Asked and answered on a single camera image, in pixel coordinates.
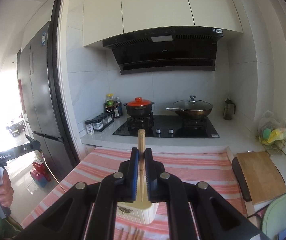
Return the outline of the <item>dark glass kettle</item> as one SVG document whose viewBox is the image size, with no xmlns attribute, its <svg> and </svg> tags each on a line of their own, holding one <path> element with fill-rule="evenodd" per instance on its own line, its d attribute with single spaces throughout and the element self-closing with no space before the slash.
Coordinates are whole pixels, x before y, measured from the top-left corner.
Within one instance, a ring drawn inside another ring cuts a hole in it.
<svg viewBox="0 0 286 240">
<path fill-rule="evenodd" d="M 223 119 L 224 120 L 232 120 L 233 115 L 236 113 L 236 105 L 229 98 L 225 99 L 224 102 L 224 111 L 223 111 Z"/>
</svg>

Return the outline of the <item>black wok glass lid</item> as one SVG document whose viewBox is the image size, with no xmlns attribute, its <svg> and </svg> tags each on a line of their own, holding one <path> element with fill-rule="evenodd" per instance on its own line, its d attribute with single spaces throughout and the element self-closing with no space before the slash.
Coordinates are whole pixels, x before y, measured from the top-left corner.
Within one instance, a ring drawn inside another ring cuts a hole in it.
<svg viewBox="0 0 286 240">
<path fill-rule="evenodd" d="M 195 95 L 190 95 L 189 100 L 176 101 L 172 106 L 166 107 L 167 111 L 174 112 L 187 120 L 200 120 L 207 117 L 213 105 L 203 100 L 197 100 Z"/>
</svg>

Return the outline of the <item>grey refrigerator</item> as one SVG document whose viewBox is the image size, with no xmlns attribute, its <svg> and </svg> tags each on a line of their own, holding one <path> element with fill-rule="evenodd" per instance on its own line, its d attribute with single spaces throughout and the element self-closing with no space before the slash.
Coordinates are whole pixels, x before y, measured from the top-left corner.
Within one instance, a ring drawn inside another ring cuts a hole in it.
<svg viewBox="0 0 286 240">
<path fill-rule="evenodd" d="M 18 70 L 22 100 L 33 139 L 41 144 L 46 163 L 55 177 L 64 178 L 59 154 L 65 153 L 56 122 L 47 71 L 47 22 L 27 43 L 20 55 Z"/>
</svg>

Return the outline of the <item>cream utensil holder box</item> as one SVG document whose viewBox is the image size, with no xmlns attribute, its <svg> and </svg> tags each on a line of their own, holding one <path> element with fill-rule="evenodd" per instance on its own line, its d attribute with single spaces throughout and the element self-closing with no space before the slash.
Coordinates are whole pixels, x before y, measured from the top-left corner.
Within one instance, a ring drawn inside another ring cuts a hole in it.
<svg viewBox="0 0 286 240">
<path fill-rule="evenodd" d="M 151 224 L 157 214 L 159 203 L 135 201 L 117 203 L 117 217 L 138 224 Z"/>
</svg>

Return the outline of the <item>wooden cutting board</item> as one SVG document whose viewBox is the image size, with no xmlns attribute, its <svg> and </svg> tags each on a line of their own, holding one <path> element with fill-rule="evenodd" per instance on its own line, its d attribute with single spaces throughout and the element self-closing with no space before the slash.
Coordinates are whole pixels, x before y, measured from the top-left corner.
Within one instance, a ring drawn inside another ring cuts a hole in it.
<svg viewBox="0 0 286 240">
<path fill-rule="evenodd" d="M 237 153 L 251 202 L 261 204 L 286 193 L 286 184 L 267 152 Z"/>
</svg>

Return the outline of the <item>sauce bottles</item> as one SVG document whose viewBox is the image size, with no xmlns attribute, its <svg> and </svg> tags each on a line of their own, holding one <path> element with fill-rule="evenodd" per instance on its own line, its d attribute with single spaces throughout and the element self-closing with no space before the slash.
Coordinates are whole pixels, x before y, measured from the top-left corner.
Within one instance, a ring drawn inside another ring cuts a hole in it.
<svg viewBox="0 0 286 240">
<path fill-rule="evenodd" d="M 120 118 L 123 115 L 121 102 L 119 97 L 114 99 L 114 94 L 106 94 L 105 103 L 104 103 L 105 113 L 112 114 L 112 118 Z"/>
</svg>

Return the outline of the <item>pink striped tablecloth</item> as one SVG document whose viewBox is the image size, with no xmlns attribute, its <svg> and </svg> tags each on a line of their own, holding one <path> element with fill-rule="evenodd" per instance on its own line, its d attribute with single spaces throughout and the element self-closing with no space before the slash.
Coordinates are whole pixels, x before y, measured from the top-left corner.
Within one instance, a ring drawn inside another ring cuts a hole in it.
<svg viewBox="0 0 286 240">
<path fill-rule="evenodd" d="M 147 195 L 166 203 L 170 239 L 251 239 L 259 230 L 206 182 L 189 184 L 167 173 L 145 150 Z M 113 239 L 118 202 L 133 202 L 138 149 L 101 182 L 76 183 L 18 239 Z"/>
</svg>

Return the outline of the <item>black tray under board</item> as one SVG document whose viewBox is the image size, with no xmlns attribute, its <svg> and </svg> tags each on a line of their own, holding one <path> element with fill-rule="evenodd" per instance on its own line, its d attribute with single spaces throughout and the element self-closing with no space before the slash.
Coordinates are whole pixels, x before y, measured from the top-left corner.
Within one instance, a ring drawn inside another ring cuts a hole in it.
<svg viewBox="0 0 286 240">
<path fill-rule="evenodd" d="M 240 186 L 243 199 L 246 202 L 251 202 L 251 195 L 249 192 L 249 188 L 248 188 L 245 176 L 242 172 L 242 168 L 240 166 L 240 163 L 238 162 L 236 157 L 234 157 L 234 159 L 232 159 L 231 166 L 232 166 L 232 170 L 235 174 L 236 180 Z"/>
</svg>

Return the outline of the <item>black pot red lid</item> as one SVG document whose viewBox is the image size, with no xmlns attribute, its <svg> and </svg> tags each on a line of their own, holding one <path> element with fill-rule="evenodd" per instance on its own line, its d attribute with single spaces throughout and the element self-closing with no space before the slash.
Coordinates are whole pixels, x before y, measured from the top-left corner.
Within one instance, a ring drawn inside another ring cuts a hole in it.
<svg viewBox="0 0 286 240">
<path fill-rule="evenodd" d="M 124 103 L 123 105 L 129 116 L 138 118 L 150 115 L 154 102 L 143 99 L 142 97 L 137 97 L 134 101 Z"/>
</svg>

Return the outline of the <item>black range hood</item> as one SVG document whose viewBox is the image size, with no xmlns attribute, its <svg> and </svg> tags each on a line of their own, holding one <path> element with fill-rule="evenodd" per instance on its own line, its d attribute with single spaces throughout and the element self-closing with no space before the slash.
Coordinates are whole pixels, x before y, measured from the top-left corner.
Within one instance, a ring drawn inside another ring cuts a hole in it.
<svg viewBox="0 0 286 240">
<path fill-rule="evenodd" d="M 223 30 L 210 27 L 160 27 L 132 31 L 102 41 L 120 73 L 174 70 L 214 71 Z"/>
</svg>

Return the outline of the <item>bag with yellow green items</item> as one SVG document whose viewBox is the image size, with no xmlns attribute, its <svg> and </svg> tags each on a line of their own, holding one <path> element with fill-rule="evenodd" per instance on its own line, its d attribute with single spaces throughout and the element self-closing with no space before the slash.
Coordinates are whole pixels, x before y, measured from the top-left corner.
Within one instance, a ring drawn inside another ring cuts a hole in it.
<svg viewBox="0 0 286 240">
<path fill-rule="evenodd" d="M 281 127 L 272 111 L 267 110 L 263 113 L 257 132 L 257 139 L 270 156 L 283 154 L 286 146 L 286 128 Z"/>
</svg>

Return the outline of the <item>black gas stove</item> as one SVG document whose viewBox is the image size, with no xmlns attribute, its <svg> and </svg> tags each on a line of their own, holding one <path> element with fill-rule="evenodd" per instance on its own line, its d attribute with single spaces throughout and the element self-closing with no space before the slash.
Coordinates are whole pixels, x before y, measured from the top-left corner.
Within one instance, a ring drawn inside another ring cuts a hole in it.
<svg viewBox="0 0 286 240">
<path fill-rule="evenodd" d="M 184 120 L 176 115 L 128 118 L 113 135 L 136 137 L 144 129 L 150 138 L 218 139 L 219 134 L 208 118 Z"/>
</svg>

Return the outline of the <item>green cutting board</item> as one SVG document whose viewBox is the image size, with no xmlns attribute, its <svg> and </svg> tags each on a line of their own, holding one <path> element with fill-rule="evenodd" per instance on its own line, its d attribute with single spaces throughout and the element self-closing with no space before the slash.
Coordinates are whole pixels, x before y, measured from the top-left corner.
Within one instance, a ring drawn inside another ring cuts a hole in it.
<svg viewBox="0 0 286 240">
<path fill-rule="evenodd" d="M 267 207 L 262 220 L 262 231 L 270 239 L 286 230 L 286 194 L 274 200 Z"/>
</svg>

